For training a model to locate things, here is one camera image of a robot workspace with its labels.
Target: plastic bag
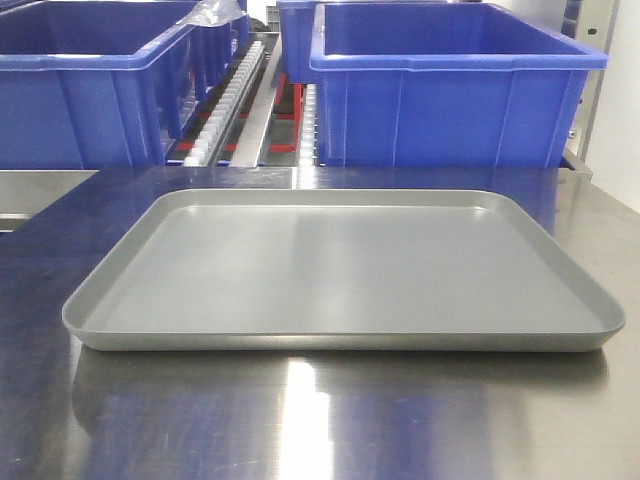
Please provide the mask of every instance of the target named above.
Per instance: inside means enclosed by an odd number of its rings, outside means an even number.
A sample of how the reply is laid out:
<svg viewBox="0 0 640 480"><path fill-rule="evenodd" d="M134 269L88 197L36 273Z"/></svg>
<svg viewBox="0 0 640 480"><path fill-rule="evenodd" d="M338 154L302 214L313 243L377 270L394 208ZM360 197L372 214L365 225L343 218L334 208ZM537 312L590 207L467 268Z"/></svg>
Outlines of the plastic bag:
<svg viewBox="0 0 640 480"><path fill-rule="evenodd" d="M219 27L246 15L236 0L202 0L179 24Z"/></svg>

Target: gray tray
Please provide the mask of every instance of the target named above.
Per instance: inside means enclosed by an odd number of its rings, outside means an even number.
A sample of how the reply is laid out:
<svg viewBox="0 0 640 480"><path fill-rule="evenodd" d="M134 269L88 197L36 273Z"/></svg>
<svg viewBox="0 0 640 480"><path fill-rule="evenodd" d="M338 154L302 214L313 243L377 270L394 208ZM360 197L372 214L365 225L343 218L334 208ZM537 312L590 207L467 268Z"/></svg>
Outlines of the gray tray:
<svg viewBox="0 0 640 480"><path fill-rule="evenodd" d="M513 201L446 190L170 193L62 315L98 350L586 351L624 325Z"/></svg>

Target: metal rail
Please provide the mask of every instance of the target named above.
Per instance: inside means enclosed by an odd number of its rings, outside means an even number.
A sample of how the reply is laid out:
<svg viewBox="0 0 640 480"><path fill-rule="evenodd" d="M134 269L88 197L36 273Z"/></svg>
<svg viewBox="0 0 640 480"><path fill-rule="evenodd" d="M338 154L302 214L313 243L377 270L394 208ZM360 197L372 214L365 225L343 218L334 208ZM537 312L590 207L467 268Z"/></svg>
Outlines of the metal rail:
<svg viewBox="0 0 640 480"><path fill-rule="evenodd" d="M265 47L261 42L254 42L251 45L218 104L211 112L207 123L200 131L183 166L206 167L218 158L235 118L255 81L264 51Z"/></svg>
<svg viewBox="0 0 640 480"><path fill-rule="evenodd" d="M316 110L318 94L315 85L307 85L302 107L302 120L296 149L296 166L312 167L316 163Z"/></svg>
<svg viewBox="0 0 640 480"><path fill-rule="evenodd" d="M251 112L238 139L231 167L257 167L268 150L267 133L271 124L280 74L282 73L282 39L278 40L260 82Z"/></svg>

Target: tray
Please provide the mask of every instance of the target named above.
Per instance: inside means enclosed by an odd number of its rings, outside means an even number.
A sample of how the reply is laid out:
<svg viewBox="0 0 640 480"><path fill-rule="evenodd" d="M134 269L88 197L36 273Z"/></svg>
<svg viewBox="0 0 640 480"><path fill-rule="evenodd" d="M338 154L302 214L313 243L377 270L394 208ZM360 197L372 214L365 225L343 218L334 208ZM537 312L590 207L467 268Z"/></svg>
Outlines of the tray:
<svg viewBox="0 0 640 480"><path fill-rule="evenodd" d="M67 300L98 350L588 351L612 297L494 193L183 190Z"/></svg>

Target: bin rim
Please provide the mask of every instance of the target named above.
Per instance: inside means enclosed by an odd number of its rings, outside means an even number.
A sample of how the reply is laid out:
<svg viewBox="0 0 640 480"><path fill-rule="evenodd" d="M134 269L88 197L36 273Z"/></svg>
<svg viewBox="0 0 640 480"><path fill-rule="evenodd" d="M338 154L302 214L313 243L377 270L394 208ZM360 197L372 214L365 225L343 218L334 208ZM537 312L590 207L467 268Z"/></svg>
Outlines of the bin rim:
<svg viewBox="0 0 640 480"><path fill-rule="evenodd" d="M608 56L559 32L527 22L506 8L486 3L425 3L399 1L394 4L420 3L426 8L493 9L503 12L516 21L553 37L556 41L573 49L575 54L420 54L420 55L344 55L325 54L325 8L327 6L357 3L372 5L379 2L323 2L315 7L315 18L311 39L309 67L318 72L349 71L516 71L516 70L602 70Z"/></svg>
<svg viewBox="0 0 640 480"><path fill-rule="evenodd" d="M40 0L21 4L11 10L0 11L0 16L10 11L31 8L45 3L73 3L79 0ZM122 3L122 0L96 0L105 3ZM135 0L136 3L158 3L155 0ZM187 2L196 5L196 1ZM148 68L164 52L187 36L194 25L174 24L131 54L0 54L0 72L36 72L36 71L134 71Z"/></svg>
<svg viewBox="0 0 640 480"><path fill-rule="evenodd" d="M313 8L320 3L445 3L446 1L447 0L277 0L276 6L279 10L293 10Z"/></svg>

